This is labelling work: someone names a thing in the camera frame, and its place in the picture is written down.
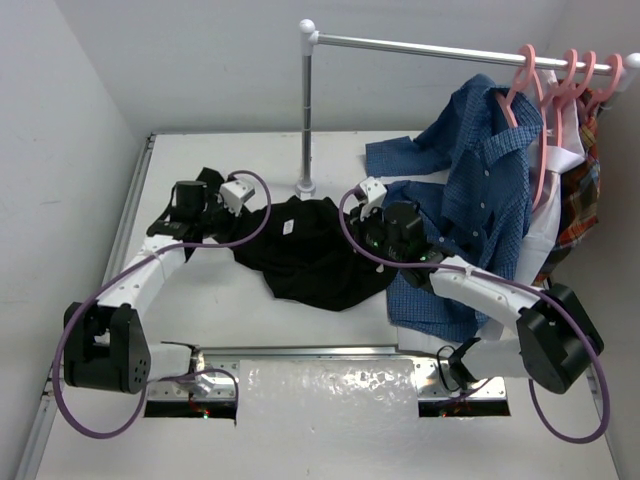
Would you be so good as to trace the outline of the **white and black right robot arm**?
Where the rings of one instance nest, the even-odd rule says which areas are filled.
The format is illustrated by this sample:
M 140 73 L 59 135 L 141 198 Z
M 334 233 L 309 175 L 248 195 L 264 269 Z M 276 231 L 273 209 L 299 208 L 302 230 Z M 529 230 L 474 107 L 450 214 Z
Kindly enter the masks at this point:
M 427 243 L 416 208 L 406 203 L 380 209 L 361 202 L 339 222 L 358 253 L 397 269 L 411 287 L 460 303 L 511 331 L 505 340 L 473 337 L 453 350 L 448 372 L 460 388 L 510 377 L 564 394 L 588 368 L 603 373 L 603 340 L 569 287 L 522 285 Z

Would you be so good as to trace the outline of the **black shirt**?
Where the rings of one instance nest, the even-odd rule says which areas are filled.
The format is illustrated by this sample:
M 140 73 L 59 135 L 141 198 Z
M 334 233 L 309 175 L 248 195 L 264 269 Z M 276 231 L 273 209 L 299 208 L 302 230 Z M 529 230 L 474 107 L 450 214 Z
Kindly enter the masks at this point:
M 192 205 L 205 211 L 219 195 L 224 177 L 204 168 L 196 178 Z M 255 230 L 251 241 L 232 249 L 240 265 L 262 274 L 277 299 L 293 300 L 315 308 L 340 312 L 384 291 L 397 270 L 379 265 L 354 252 L 344 238 L 338 221 L 338 207 L 328 197 L 301 200 L 296 196 L 250 210 L 241 218 L 233 240 L 239 241 Z

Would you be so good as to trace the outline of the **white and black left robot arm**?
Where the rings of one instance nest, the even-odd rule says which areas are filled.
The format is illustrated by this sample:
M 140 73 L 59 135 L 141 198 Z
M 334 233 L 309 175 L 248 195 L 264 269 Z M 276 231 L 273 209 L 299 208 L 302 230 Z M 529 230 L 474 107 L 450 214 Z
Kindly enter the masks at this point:
M 254 193 L 250 183 L 234 177 L 175 183 L 167 207 L 121 277 L 90 301 L 71 330 L 63 354 L 66 384 L 136 394 L 151 381 L 192 372 L 194 346 L 149 343 L 145 314 L 196 245 L 224 237 Z

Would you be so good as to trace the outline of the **pink hanger holding white shirt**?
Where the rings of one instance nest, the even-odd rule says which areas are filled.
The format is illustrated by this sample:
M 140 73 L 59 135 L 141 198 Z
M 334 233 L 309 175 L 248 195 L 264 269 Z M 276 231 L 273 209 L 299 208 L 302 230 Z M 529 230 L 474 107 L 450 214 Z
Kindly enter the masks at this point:
M 535 73 L 533 76 L 534 98 L 543 120 L 543 128 L 538 141 L 539 163 L 537 166 L 537 184 L 533 196 L 533 211 L 536 211 L 537 207 L 541 203 L 547 172 L 549 137 L 547 113 L 548 110 L 551 109 L 555 115 L 555 139 L 557 143 L 560 144 L 562 140 L 562 105 L 573 85 L 573 80 L 577 71 L 578 51 L 576 49 L 567 50 L 564 54 L 564 60 L 567 62 L 567 65 L 564 67 L 564 70 L 566 71 L 565 78 L 561 82 L 552 84 L 547 88 L 547 90 L 543 89 L 543 84 L 539 75 Z

